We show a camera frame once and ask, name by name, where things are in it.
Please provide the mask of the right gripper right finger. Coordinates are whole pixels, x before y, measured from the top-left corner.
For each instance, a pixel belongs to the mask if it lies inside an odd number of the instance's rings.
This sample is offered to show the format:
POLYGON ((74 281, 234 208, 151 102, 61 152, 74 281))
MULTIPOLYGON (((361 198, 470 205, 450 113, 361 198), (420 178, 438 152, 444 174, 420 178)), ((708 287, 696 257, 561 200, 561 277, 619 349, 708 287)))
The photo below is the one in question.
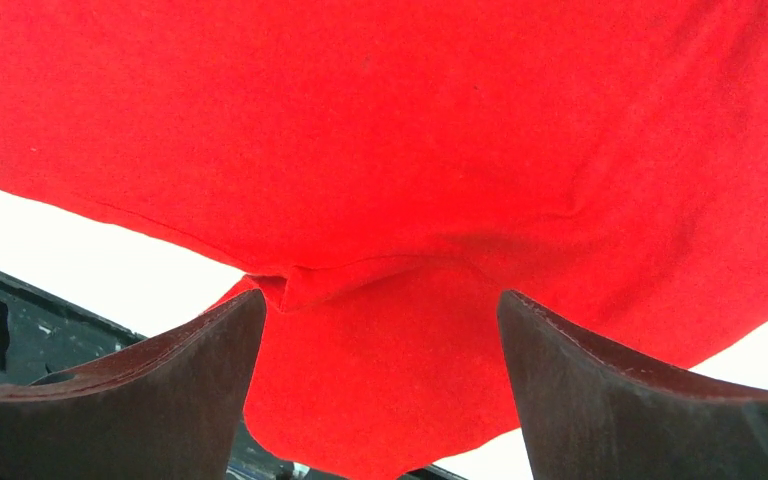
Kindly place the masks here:
POLYGON ((768 390, 699 375, 519 292, 497 307, 537 479, 768 479, 768 390))

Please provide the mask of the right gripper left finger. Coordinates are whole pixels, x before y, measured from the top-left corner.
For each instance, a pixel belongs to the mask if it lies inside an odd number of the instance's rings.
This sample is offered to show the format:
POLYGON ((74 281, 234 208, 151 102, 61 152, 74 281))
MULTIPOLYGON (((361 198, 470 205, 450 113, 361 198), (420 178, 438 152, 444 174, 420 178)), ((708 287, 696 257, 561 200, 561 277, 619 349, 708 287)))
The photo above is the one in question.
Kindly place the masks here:
POLYGON ((0 386, 0 479, 221 479, 266 316, 251 290, 28 385, 0 386))

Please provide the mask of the red t shirt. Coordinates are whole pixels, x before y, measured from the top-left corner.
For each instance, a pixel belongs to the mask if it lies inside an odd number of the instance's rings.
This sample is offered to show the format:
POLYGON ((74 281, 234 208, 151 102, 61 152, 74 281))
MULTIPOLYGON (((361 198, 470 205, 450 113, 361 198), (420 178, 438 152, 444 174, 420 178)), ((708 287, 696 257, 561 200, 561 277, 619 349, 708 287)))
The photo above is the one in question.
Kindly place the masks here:
POLYGON ((768 1, 0 1, 0 188, 242 270, 255 439, 393 479, 516 428, 504 290, 768 321, 768 1))

